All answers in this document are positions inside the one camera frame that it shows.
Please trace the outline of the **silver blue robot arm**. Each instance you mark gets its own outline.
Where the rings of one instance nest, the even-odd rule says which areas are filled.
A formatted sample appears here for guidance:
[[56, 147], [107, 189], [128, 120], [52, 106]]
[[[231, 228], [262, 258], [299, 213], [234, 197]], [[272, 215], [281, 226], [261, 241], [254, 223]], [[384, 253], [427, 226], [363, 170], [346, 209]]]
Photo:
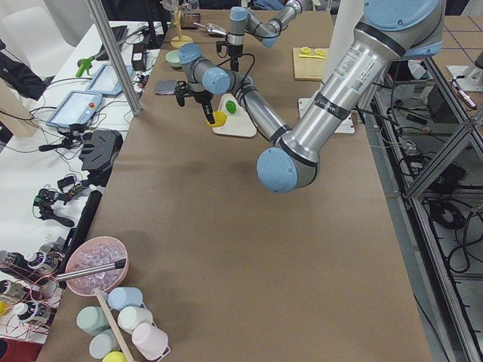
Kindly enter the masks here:
[[275, 113], [248, 75], [215, 66], [196, 43], [179, 50], [187, 85], [177, 97], [205, 97], [202, 105], [213, 124], [209, 99], [232, 94], [272, 143], [257, 160], [260, 182], [277, 193], [306, 187], [317, 177], [320, 149], [376, 77], [390, 63], [431, 57], [441, 50], [445, 5], [444, 1], [366, 1], [352, 44], [294, 128]]
[[265, 48], [271, 48], [288, 24], [303, 11], [310, 8], [311, 1], [287, 1], [285, 6], [267, 23], [254, 11], [233, 7], [229, 12], [229, 31], [226, 48], [230, 58], [230, 69], [238, 71], [239, 58], [243, 53], [245, 34], [252, 35]]

